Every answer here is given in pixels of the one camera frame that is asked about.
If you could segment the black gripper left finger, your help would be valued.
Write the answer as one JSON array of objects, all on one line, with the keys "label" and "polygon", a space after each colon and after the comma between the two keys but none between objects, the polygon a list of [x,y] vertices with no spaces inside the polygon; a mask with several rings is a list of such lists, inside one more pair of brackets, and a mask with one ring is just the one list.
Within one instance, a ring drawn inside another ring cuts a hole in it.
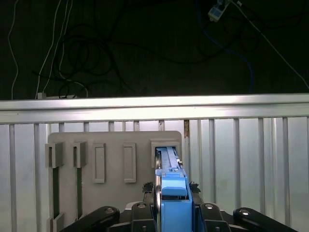
[{"label": "black gripper left finger", "polygon": [[153,232],[154,184],[143,185],[143,201],[129,203],[123,212],[112,206],[103,206],[83,216],[63,229],[64,232]]}]

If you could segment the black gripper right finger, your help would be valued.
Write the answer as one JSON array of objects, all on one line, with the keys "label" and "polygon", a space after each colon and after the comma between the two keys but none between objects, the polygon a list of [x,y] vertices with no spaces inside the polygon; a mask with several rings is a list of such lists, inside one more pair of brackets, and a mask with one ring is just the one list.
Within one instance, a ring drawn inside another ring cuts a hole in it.
[{"label": "black gripper right finger", "polygon": [[195,232],[296,232],[251,208],[241,207],[229,214],[214,203],[205,203],[195,182],[190,183],[190,190],[194,204]]}]

